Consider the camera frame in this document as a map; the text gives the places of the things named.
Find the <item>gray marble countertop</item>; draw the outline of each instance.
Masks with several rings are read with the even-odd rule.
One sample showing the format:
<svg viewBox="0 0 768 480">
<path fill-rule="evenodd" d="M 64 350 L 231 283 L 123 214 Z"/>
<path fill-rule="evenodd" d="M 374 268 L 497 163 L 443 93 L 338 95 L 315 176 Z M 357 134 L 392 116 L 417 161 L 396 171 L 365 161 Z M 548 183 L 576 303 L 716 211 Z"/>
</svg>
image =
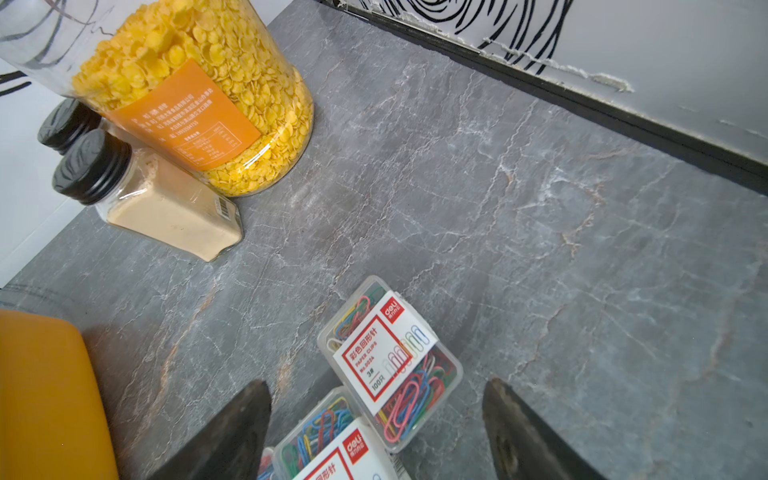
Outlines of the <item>gray marble countertop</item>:
<svg viewBox="0 0 768 480">
<path fill-rule="evenodd" d="M 279 441 L 339 384 L 315 338 L 371 273 L 465 367 L 414 479 L 495 477 L 493 376 L 608 478 L 768 476 L 768 199 L 315 2 L 270 30 L 316 126 L 237 201 L 240 245 L 203 263 L 89 208 L 0 290 L 83 332 L 122 478 L 255 378 Z"/>
</svg>

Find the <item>peeling paint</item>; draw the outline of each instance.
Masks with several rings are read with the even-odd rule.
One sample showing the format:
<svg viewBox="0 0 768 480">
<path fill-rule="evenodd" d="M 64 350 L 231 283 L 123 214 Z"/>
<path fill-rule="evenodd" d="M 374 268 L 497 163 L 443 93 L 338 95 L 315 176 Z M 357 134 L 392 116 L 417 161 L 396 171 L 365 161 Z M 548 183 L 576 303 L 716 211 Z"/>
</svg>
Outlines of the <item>peeling paint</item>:
<svg viewBox="0 0 768 480">
<path fill-rule="evenodd" d="M 451 40 L 455 40 L 458 38 L 458 37 L 453 37 L 452 35 L 448 35 L 443 30 L 440 30 L 440 28 L 437 25 L 431 22 L 426 22 L 422 20 L 418 15 L 414 15 L 411 12 L 407 12 L 407 11 L 400 12 L 400 15 L 398 15 L 396 18 L 410 25 L 419 27 L 422 30 L 429 31 L 431 33 L 436 33 L 444 37 L 448 37 Z"/>
<path fill-rule="evenodd" d="M 526 51 L 518 50 L 516 48 L 509 48 L 507 45 L 504 45 L 500 41 L 491 40 L 490 38 L 483 38 L 483 40 L 488 42 L 488 43 L 492 43 L 492 44 L 498 45 L 502 50 L 506 51 L 507 53 L 511 53 L 513 55 L 520 55 L 520 56 L 526 57 L 530 61 L 533 61 L 533 62 L 541 64 L 541 65 L 546 65 L 548 67 L 552 67 L 555 70 L 565 71 L 567 73 L 571 73 L 571 74 L 574 74 L 574 75 L 578 75 L 579 77 L 586 78 L 588 80 L 592 80 L 592 81 L 594 81 L 596 83 L 607 85 L 609 87 L 613 87 L 613 88 L 615 88 L 619 92 L 623 92 L 623 91 L 633 92 L 634 91 L 634 89 L 632 88 L 632 85 L 630 85 L 630 83 L 628 81 L 626 81 L 626 80 L 624 80 L 622 78 L 619 78 L 619 77 L 615 77 L 615 76 L 613 76 L 611 74 L 605 74 L 605 73 L 591 74 L 591 73 L 587 73 L 585 70 L 583 70 L 583 69 L 581 69 L 579 67 L 574 67 L 574 66 L 571 66 L 571 65 L 560 65 L 559 63 L 557 63 L 556 61 L 552 60 L 551 58 L 536 58 L 536 57 L 534 57 L 533 55 L 529 54 Z M 495 58 L 502 58 L 502 57 L 499 57 L 498 55 L 494 55 L 494 54 L 491 54 L 491 55 L 493 55 L 493 57 L 495 57 Z"/>
<path fill-rule="evenodd" d="M 732 121 L 720 119 L 720 120 L 717 121 L 717 123 L 723 124 L 723 125 L 728 125 L 729 127 L 733 127 L 733 128 L 738 128 L 739 130 L 741 130 L 743 132 L 746 132 L 746 133 L 748 133 L 750 135 L 754 135 L 755 137 L 760 137 L 760 138 L 762 138 L 764 140 L 768 140 L 768 135 L 762 134 L 762 133 L 760 133 L 757 130 L 752 130 L 751 128 L 740 127 L 739 125 L 734 124 Z"/>
</svg>

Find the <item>red logo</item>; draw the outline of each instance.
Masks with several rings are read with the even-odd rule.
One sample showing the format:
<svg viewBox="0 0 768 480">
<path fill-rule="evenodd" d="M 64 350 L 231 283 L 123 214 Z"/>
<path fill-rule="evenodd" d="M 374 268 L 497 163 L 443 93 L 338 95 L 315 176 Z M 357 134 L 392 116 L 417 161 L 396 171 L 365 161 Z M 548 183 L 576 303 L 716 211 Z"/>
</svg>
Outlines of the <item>red logo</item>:
<svg viewBox="0 0 768 480">
<path fill-rule="evenodd" d="M 382 307 L 382 314 L 386 317 L 387 320 L 389 320 L 390 323 L 394 323 L 395 320 L 400 316 L 400 313 L 402 313 L 402 305 L 395 300 L 395 297 L 392 297 L 391 299 L 387 300 L 387 303 L 384 304 Z"/>
<path fill-rule="evenodd" d="M 343 443 L 349 459 L 352 460 L 352 465 L 355 465 L 368 452 L 368 445 L 357 429 Z"/>
</svg>

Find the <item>cornflakes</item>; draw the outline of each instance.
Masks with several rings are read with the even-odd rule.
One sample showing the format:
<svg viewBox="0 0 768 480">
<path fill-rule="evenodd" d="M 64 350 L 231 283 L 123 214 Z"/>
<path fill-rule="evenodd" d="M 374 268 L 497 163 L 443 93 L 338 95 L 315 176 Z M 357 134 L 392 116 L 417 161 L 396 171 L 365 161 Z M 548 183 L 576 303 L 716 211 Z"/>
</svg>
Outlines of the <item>cornflakes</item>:
<svg viewBox="0 0 768 480">
<path fill-rule="evenodd" d="M 277 182 L 312 133 L 314 106 L 246 0 L 160 0 L 142 5 L 101 42 L 72 84 L 102 114 L 152 92 L 195 60 L 262 136 L 242 154 L 201 174 L 229 196 Z"/>
</svg>

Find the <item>barcode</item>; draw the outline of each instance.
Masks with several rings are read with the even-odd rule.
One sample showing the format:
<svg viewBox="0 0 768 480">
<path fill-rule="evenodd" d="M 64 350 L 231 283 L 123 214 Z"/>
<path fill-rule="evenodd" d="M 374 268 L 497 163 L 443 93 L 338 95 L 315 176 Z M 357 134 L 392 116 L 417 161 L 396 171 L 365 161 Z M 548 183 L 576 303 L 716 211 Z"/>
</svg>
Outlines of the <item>barcode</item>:
<svg viewBox="0 0 768 480">
<path fill-rule="evenodd" d="M 230 208 L 227 205 L 227 201 L 222 197 L 216 197 L 216 210 L 219 212 L 219 215 L 221 215 L 223 219 L 226 221 L 231 220 L 232 217 L 230 217 Z"/>
<path fill-rule="evenodd" d="M 395 467 L 398 480 L 411 480 L 411 475 L 406 472 L 406 467 L 402 464 L 400 457 L 391 455 L 389 459 L 392 461 L 392 466 Z"/>
</svg>

